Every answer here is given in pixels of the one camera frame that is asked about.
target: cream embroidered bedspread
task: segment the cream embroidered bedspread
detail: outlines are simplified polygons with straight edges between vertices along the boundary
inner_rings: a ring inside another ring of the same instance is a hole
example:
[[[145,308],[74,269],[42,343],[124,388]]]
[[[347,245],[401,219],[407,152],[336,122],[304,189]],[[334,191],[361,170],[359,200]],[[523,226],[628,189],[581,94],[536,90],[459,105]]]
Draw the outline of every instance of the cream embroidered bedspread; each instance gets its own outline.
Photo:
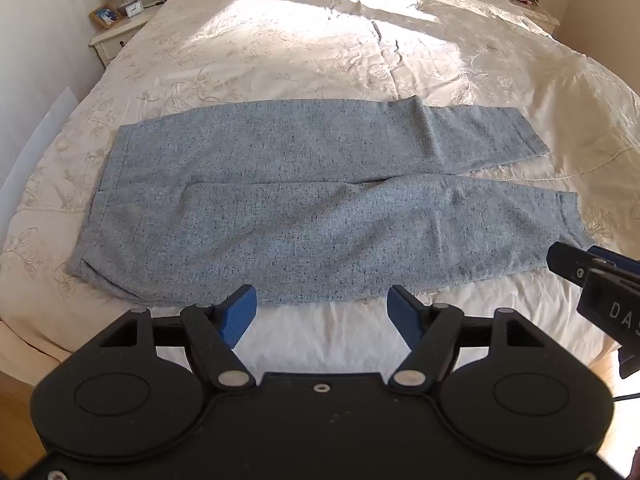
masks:
[[[111,63],[26,186],[0,257],[0,368],[35,382],[130,308],[64,270],[121,124],[228,102],[413,94],[427,105],[518,107],[550,154],[476,176],[575,190],[588,232],[640,257],[638,97],[507,1],[170,0]],[[516,308],[587,363],[610,340],[577,315],[578,294],[537,270],[421,299],[475,316]],[[383,298],[261,308],[237,347],[257,374],[388,374],[407,351]]]

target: screw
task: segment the screw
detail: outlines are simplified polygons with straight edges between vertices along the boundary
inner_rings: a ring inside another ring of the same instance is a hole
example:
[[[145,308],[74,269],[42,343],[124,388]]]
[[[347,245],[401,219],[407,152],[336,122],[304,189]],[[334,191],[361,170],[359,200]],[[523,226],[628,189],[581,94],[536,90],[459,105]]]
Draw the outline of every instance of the screw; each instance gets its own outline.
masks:
[[[238,388],[249,382],[249,375],[242,370],[227,370],[218,376],[218,382],[224,386]]]
[[[420,386],[427,377],[418,370],[400,370],[394,375],[394,381],[401,386]]]
[[[47,480],[66,480],[66,475],[62,471],[58,470],[49,471]]]

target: alarm clock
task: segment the alarm clock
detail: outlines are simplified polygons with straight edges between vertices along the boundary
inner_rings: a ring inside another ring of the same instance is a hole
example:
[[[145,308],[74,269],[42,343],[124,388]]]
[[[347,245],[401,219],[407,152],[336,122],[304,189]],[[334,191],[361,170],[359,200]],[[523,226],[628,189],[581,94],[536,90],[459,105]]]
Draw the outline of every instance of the alarm clock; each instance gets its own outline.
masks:
[[[125,10],[127,11],[127,16],[133,18],[136,14],[140,14],[140,12],[145,9],[142,7],[142,2],[137,1],[125,7]]]

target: white device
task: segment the white device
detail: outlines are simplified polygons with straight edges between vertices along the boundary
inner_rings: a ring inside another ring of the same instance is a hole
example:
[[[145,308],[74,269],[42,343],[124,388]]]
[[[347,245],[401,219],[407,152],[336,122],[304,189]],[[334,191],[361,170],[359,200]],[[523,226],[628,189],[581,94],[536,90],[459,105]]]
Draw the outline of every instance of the white device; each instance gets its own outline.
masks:
[[[142,2],[137,1],[125,7],[125,10],[127,11],[127,16],[129,16],[130,18],[133,18],[136,14],[140,14],[140,12],[142,12],[145,9],[142,6]]]

